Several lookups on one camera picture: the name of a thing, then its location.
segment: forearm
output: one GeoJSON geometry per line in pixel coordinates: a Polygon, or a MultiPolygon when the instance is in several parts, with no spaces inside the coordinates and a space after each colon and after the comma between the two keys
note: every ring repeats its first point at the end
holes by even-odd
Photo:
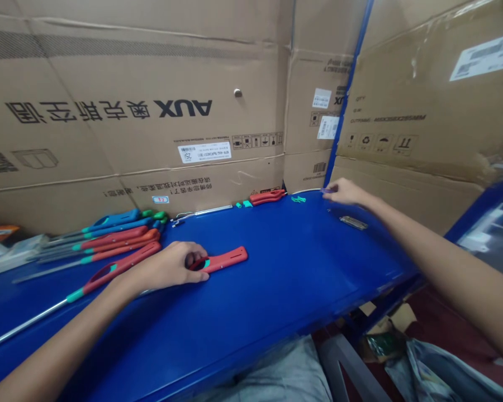
{"type": "Polygon", "coordinates": [[[366,196],[373,212],[427,279],[503,354],[503,274],[392,208],[366,196]]]}
{"type": "Polygon", "coordinates": [[[108,325],[141,290],[123,274],[0,383],[0,401],[54,401],[108,325]]]}

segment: white paper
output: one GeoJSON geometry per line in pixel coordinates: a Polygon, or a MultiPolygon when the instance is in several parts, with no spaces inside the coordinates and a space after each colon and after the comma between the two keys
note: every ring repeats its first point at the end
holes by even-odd
{"type": "Polygon", "coordinates": [[[339,117],[335,116],[323,116],[320,121],[319,134],[317,135],[318,140],[333,140],[335,138],[335,132],[337,131],[337,125],[339,124],[339,117]]]}
{"type": "Polygon", "coordinates": [[[218,159],[231,159],[229,142],[183,145],[177,147],[183,163],[205,162],[218,159]]]}
{"type": "Polygon", "coordinates": [[[330,104],[331,91],[327,89],[315,88],[315,97],[313,98],[313,107],[319,109],[328,109],[330,104]]]}
{"type": "Polygon", "coordinates": [[[449,81],[457,81],[502,69],[503,36],[464,50],[460,54],[460,58],[449,81]]]}

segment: red plastic handle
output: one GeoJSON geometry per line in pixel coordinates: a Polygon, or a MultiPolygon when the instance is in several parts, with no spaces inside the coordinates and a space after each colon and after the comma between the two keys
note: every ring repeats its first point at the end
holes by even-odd
{"type": "Polygon", "coordinates": [[[122,232],[110,233],[107,234],[106,236],[102,236],[95,240],[90,240],[82,244],[82,250],[112,244],[118,241],[123,241],[134,237],[140,237],[143,236],[145,232],[147,232],[147,230],[148,227],[146,225],[143,225],[122,232]]]}
{"type": "Polygon", "coordinates": [[[86,295],[94,291],[105,283],[110,282],[117,275],[122,274],[134,265],[142,262],[147,257],[159,252],[161,248],[162,246],[158,241],[149,242],[146,246],[142,247],[130,256],[119,261],[111,262],[93,275],[93,277],[82,288],[82,292],[86,295]]]}
{"type": "Polygon", "coordinates": [[[274,190],[270,193],[253,194],[250,195],[250,202],[252,205],[261,205],[267,202],[279,201],[285,195],[285,190],[274,190]]]}
{"type": "Polygon", "coordinates": [[[213,257],[204,257],[200,260],[197,260],[192,264],[189,268],[192,271],[198,270],[197,268],[204,262],[209,260],[208,266],[199,271],[207,272],[211,274],[212,272],[216,272],[221,270],[222,268],[227,268],[228,266],[238,264],[239,262],[246,261],[248,259],[248,252],[244,247],[239,247],[230,251],[226,254],[222,254],[219,256],[213,257]]]}
{"type": "Polygon", "coordinates": [[[133,245],[136,243],[144,243],[144,242],[153,241],[153,240],[155,240],[155,237],[157,236],[157,234],[158,234],[158,238],[160,238],[160,232],[158,231],[158,229],[153,228],[153,229],[147,231],[146,234],[144,234],[143,236],[140,236],[140,237],[135,237],[135,238],[131,238],[128,240],[123,240],[120,242],[115,242],[115,243],[107,244],[104,246],[94,247],[93,252],[113,250],[114,248],[118,248],[118,247],[124,247],[124,246],[128,246],[128,245],[133,245]]]}
{"type": "Polygon", "coordinates": [[[155,238],[152,240],[147,240],[147,241],[140,242],[140,243],[134,243],[134,244],[131,244],[128,246],[113,248],[108,251],[103,251],[100,253],[93,254],[93,256],[91,257],[91,261],[92,262],[99,261],[99,260],[104,260],[105,258],[108,258],[108,257],[114,257],[116,255],[123,254],[124,252],[135,250],[137,248],[143,247],[152,241],[158,241],[158,239],[160,239],[160,233],[158,234],[158,237],[155,236],[155,238]]]}

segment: blue workbench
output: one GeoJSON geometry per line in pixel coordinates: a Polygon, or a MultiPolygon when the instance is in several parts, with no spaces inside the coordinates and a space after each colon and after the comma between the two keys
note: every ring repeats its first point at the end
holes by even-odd
{"type": "MultiPolygon", "coordinates": [[[[192,217],[163,244],[195,241],[211,255],[239,246],[249,259],[210,280],[152,293],[114,321],[66,388],[63,400],[158,401],[192,396],[232,377],[274,345],[308,334],[416,274],[368,212],[300,194],[255,208],[192,217]],[[349,215],[365,231],[339,221],[349,215]]],[[[0,335],[81,287],[108,261],[12,285],[38,269],[0,274],[0,335]]],[[[0,380],[97,293],[0,345],[0,380]]]]}

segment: gray pants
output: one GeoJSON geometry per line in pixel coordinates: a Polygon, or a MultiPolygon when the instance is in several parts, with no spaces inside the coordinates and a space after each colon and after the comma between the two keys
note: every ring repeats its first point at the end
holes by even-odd
{"type": "Polygon", "coordinates": [[[282,345],[235,382],[198,395],[193,402],[332,401],[311,336],[282,345]]]}

